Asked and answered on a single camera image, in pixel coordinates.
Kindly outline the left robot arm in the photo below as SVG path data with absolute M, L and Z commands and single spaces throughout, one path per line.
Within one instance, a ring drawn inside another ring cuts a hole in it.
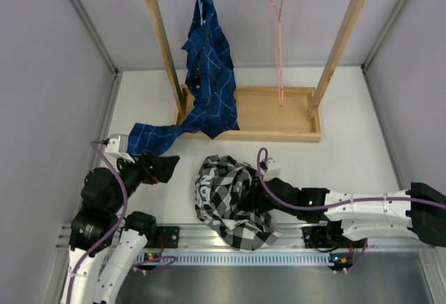
M 142 211 L 127 212 L 141 185 L 168 183 L 180 158 L 150 153 L 120 157 L 115 165 L 91 170 L 81 191 L 82 207 L 71 222 L 69 262 L 62 303 L 114 303 L 144 248 L 148 258 L 162 260 L 166 248 L 177 248 L 179 228 L 159 226 Z

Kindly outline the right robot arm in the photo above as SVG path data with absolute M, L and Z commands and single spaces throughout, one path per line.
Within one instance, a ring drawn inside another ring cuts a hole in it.
M 445 247 L 445 196 L 426 183 L 381 195 L 356 195 L 295 188 L 279 178 L 256 179 L 241 205 L 247 211 L 278 210 L 309 224 L 324 222 L 323 231 L 309 237 L 316 247 L 386 237 Z

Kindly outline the black white checkered shirt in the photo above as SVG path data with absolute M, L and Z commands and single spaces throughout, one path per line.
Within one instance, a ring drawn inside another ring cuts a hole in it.
M 229 155 L 210 155 L 194 183 L 197 219 L 237 251 L 269 247 L 282 235 L 269 213 L 243 210 L 243 197 L 255 178 L 257 171 L 250 164 Z

